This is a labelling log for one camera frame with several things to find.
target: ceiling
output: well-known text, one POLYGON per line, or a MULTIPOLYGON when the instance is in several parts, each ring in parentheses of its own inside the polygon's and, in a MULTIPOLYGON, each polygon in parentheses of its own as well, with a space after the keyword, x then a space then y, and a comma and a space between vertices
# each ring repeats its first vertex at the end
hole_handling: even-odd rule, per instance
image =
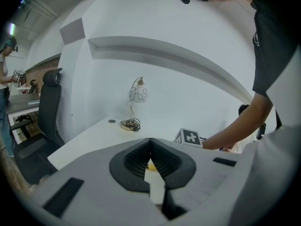
POLYGON ((25 3, 20 6, 8 22, 16 25, 16 38, 31 42, 41 31, 53 23, 57 16, 80 1, 81 0, 25 0, 25 3), (48 10, 52 11, 51 16, 49 16, 48 11, 44 12, 44 8, 48 8, 48 10))

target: lamp shade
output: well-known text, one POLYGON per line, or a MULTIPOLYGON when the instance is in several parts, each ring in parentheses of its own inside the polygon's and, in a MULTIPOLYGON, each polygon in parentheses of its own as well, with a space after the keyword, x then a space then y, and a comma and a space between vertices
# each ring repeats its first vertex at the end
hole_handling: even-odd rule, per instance
POLYGON ((148 97, 149 94, 144 86, 135 85, 130 90, 131 102, 143 103, 147 100, 148 97))

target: table lamp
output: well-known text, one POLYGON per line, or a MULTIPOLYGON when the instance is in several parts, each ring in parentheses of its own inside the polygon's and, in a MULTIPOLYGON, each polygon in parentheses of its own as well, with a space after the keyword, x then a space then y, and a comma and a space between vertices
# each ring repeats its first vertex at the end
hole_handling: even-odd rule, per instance
POLYGON ((132 102, 143 103, 147 100, 149 94, 147 93, 146 88, 143 86, 143 77, 136 79, 130 89, 129 99, 130 99, 130 110, 131 118, 129 120, 124 120, 120 123, 120 126, 124 130, 128 131, 139 131, 140 130, 140 121, 135 117, 132 102))

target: man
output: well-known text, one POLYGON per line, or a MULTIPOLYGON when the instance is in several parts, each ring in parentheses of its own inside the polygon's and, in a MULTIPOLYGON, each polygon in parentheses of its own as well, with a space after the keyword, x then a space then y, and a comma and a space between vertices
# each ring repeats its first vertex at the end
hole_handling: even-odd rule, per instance
MULTIPOLYGON (((229 148, 251 135, 267 119, 273 104, 266 91, 285 69, 297 48, 283 0, 246 0, 256 9, 253 37, 256 58, 253 91, 255 96, 243 113, 226 129, 203 142, 206 149, 229 148)), ((277 116, 277 127, 281 122, 277 116)))

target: black office chair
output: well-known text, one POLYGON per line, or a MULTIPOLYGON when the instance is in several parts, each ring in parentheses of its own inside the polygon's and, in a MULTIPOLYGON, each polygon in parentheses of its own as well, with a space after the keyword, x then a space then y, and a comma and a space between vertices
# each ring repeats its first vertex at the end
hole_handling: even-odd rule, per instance
MULTIPOLYGON (((32 94, 34 92, 34 90, 36 89, 37 85, 34 83, 36 80, 31 80, 30 81, 30 85, 31 88, 28 92, 28 94, 32 94)), ((23 120, 29 120, 31 121, 31 123, 33 123, 32 118, 30 117, 30 115, 21 115, 18 117, 18 119, 16 119, 16 121, 22 122, 23 120)))
POLYGON ((56 128, 57 110, 62 87, 59 85, 60 71, 45 73, 41 90, 38 125, 44 134, 38 134, 14 148, 15 161, 23 177, 30 184, 38 184, 45 175, 56 171, 47 157, 64 145, 56 128))

